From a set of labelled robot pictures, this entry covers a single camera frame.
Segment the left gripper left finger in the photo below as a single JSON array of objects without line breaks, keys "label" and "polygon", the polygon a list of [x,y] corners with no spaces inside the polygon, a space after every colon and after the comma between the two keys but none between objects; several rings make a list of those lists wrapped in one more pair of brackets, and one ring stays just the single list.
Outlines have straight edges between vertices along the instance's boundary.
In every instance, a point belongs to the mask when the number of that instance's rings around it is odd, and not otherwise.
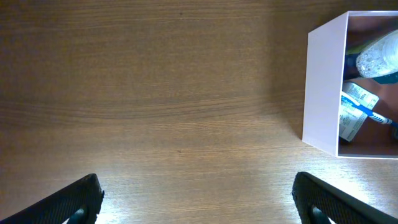
[{"label": "left gripper left finger", "polygon": [[103,199],[98,176],[88,174],[1,223],[95,223]]}]

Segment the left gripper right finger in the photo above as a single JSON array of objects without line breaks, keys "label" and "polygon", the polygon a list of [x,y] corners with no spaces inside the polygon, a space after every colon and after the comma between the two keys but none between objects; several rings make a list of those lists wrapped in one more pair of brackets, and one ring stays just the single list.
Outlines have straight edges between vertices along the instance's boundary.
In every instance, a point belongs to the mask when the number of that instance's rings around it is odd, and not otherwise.
[{"label": "left gripper right finger", "polygon": [[397,224],[394,218],[308,172],[298,172],[292,197],[302,223]]}]

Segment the green white soap box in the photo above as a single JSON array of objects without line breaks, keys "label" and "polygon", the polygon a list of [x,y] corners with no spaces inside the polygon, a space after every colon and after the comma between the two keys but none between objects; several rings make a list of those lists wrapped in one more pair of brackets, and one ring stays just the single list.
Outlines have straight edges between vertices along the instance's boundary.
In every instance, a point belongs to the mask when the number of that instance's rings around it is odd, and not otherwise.
[{"label": "green white soap box", "polygon": [[[372,110],[379,101],[378,96],[353,82],[344,83],[342,90],[370,110]],[[339,137],[351,142],[367,117],[368,116],[361,110],[353,108],[345,102],[341,102]]]}]

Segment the blue white toothbrush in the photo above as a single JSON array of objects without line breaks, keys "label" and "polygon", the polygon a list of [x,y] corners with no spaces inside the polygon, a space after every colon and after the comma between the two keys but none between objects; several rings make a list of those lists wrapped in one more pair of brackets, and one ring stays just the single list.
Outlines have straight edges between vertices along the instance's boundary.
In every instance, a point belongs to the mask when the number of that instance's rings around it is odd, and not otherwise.
[{"label": "blue white toothbrush", "polygon": [[362,111],[363,113],[365,113],[368,117],[370,117],[374,121],[381,123],[381,124],[388,124],[388,125],[391,125],[392,127],[397,128],[396,122],[374,112],[373,110],[368,109],[367,107],[363,106],[361,103],[359,103],[358,101],[356,101],[354,98],[352,98],[351,96],[349,96],[347,93],[345,93],[343,91],[341,92],[341,100],[344,103],[352,106],[353,108],[356,108],[357,110]]}]

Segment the teal mouthwash bottle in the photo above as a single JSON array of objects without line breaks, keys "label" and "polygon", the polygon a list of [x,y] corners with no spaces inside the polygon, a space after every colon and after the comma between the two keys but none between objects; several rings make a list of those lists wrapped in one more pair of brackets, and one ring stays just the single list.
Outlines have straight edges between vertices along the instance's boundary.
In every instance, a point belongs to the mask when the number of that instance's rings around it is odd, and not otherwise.
[{"label": "teal mouthwash bottle", "polygon": [[381,85],[389,85],[389,84],[395,84],[398,82],[398,72],[389,74],[389,75],[384,75],[381,77],[376,77],[373,78],[374,81]]}]

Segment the clear pump soap bottle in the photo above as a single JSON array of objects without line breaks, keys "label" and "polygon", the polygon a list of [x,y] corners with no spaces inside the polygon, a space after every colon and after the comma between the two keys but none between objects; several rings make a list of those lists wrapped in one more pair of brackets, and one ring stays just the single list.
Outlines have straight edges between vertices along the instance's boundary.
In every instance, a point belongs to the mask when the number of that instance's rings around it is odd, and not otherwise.
[{"label": "clear pump soap bottle", "polygon": [[397,31],[348,47],[343,78],[376,78],[397,72]]}]

